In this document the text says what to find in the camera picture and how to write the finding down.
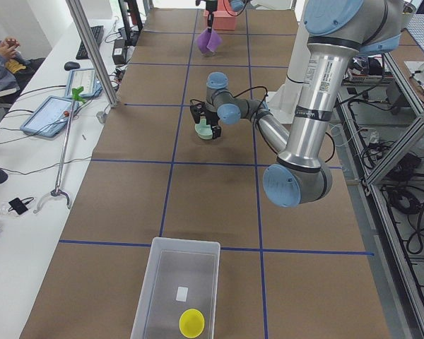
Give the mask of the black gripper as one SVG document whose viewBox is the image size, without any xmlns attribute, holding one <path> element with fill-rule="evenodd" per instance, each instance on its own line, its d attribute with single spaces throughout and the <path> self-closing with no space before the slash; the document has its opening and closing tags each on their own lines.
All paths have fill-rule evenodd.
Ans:
<svg viewBox="0 0 424 339">
<path fill-rule="evenodd" d="M 214 20 L 214 12 L 218 10 L 219 0 L 195 0 L 195 5 L 199 6 L 201 2 L 206 4 L 205 9 L 208 11 L 207 15 L 207 31 L 212 32 L 213 30 L 213 20 Z"/>
<path fill-rule="evenodd" d="M 221 137 L 221 127 L 218 123 L 220 118 L 216 112 L 212 112 L 207 109 L 205 102 L 200 100 L 190 100 L 189 109 L 195 124 L 199 123 L 200 119 L 206 119 L 207 123 L 211 125 L 213 139 Z"/>
</svg>

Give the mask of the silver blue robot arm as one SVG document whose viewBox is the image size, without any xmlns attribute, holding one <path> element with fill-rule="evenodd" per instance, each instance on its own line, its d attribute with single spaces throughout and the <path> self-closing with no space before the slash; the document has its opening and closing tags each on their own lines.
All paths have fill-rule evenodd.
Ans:
<svg viewBox="0 0 424 339">
<path fill-rule="evenodd" d="M 263 176 L 267 198 L 280 207 L 297 206 L 325 197 L 333 179 L 319 151 L 333 112 L 338 89 L 357 55 L 377 55 L 399 46 L 402 1 L 309 1 L 303 23 L 309 36 L 310 59 L 301 84 L 290 129 L 262 100 L 239 99 L 228 90 L 228 77 L 210 73 L 206 98 L 191 103 L 199 136 L 220 136 L 220 123 L 252 122 L 277 154 Z"/>
<path fill-rule="evenodd" d="M 234 30 L 237 25 L 237 17 L 247 6 L 247 1 L 219 0 L 204 1 L 205 29 L 209 32 L 214 30 Z"/>
</svg>

